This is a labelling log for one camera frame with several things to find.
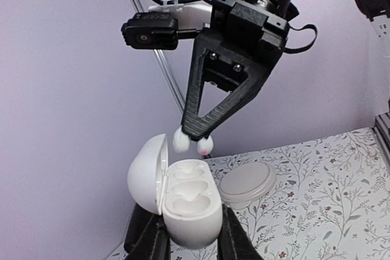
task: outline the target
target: screw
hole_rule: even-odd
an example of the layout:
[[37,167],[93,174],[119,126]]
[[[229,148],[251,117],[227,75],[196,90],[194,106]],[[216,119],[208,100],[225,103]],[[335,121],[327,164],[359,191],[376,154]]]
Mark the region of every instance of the screw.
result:
[[211,53],[210,54],[210,59],[213,60],[213,61],[217,60],[217,54]]
[[240,64],[236,64],[234,67],[233,67],[233,70],[235,72],[241,72],[241,70],[243,70],[243,67],[240,65]]

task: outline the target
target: lavender wall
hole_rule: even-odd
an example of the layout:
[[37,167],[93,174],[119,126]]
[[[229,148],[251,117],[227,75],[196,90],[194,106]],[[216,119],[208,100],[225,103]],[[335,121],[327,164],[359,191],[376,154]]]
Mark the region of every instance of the lavender wall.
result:
[[132,212],[132,158],[179,111],[153,54],[124,45],[129,0],[0,7],[0,259],[103,259]]
[[[150,0],[143,0],[146,6]],[[315,23],[317,42],[309,52],[284,55],[257,98],[214,132],[214,155],[287,145],[372,125],[388,96],[377,81],[380,70],[369,62],[368,20],[354,0],[293,0],[300,16],[295,27]],[[289,47],[310,42],[311,33],[291,32]],[[186,91],[191,41],[168,52]],[[224,93],[207,88],[210,109]]]

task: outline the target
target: metal rod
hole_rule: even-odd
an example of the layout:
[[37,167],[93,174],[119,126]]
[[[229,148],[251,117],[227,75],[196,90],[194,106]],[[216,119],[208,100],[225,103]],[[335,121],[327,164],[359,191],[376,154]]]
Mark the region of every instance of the metal rod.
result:
[[[144,12],[145,9],[142,5],[141,0],[130,0],[133,4],[133,7],[136,12]],[[179,84],[177,83],[171,65],[166,58],[165,53],[162,50],[153,50],[154,55],[157,59],[158,67],[160,67],[161,72],[165,78],[166,83],[168,84],[169,90],[172,93],[172,96],[175,100],[177,107],[179,108],[180,114],[184,112],[185,106],[185,98],[182,91],[179,88]]]

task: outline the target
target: camera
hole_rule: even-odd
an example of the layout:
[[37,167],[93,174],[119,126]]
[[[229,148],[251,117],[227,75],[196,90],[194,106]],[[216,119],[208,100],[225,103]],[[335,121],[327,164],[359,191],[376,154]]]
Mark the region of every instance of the camera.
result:
[[126,45],[134,49],[175,50],[179,43],[177,19],[166,12],[136,13],[122,26]]

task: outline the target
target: floral tablecloth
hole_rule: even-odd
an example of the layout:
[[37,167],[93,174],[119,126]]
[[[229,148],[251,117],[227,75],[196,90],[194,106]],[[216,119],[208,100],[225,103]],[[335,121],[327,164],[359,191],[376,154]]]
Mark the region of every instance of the floral tablecloth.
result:
[[[213,158],[217,183],[230,170],[265,162],[278,182],[238,211],[265,260],[390,259],[390,177],[371,129],[260,152]],[[216,244],[172,260],[215,260]]]

